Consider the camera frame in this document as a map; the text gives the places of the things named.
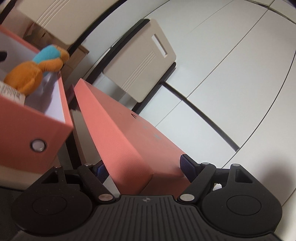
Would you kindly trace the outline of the pink shoe box lid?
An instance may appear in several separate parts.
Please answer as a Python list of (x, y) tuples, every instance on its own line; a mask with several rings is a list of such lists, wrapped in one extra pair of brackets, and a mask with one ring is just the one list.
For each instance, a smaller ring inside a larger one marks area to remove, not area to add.
[(144, 118), (80, 79), (75, 96), (93, 143), (124, 195), (173, 195), (190, 184), (184, 153)]

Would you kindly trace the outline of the pink open shoe box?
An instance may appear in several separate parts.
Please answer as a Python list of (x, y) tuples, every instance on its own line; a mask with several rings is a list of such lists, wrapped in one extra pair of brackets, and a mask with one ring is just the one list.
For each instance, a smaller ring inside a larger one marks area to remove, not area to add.
[(45, 173), (72, 130), (61, 75), (50, 73), (23, 105), (1, 97), (1, 165)]

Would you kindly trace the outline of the beige chair right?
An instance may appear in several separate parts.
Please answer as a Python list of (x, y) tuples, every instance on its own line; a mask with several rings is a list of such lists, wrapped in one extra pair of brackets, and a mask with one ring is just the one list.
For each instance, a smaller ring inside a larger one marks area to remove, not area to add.
[(140, 113), (173, 73), (176, 54), (155, 19), (141, 19), (103, 56), (86, 81), (108, 77), (137, 103)]

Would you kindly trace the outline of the orange plush toy blue shirt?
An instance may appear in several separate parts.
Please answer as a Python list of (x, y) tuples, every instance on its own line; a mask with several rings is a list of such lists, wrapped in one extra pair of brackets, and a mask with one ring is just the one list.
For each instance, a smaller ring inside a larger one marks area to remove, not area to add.
[(67, 50), (48, 45), (31, 61), (26, 61), (13, 68), (4, 78), (4, 83), (25, 96), (32, 94), (50, 72), (59, 72), (69, 60)]

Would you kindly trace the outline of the beige chair left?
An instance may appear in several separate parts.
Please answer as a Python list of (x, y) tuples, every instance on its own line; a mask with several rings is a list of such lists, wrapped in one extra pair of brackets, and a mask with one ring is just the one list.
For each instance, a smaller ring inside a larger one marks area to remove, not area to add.
[(70, 54), (125, 1), (8, 1), (1, 23), (16, 7), (41, 28), (68, 45)]

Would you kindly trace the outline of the beige chair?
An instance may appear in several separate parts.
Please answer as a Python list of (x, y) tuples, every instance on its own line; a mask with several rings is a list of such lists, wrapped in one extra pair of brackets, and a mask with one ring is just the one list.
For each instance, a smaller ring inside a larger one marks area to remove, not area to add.
[(16, 7), (41, 28), (68, 45), (70, 54), (125, 1), (8, 1), (1, 23)]
[(141, 19), (103, 56), (86, 81), (108, 77), (137, 103), (140, 113), (173, 73), (176, 54), (155, 19)]

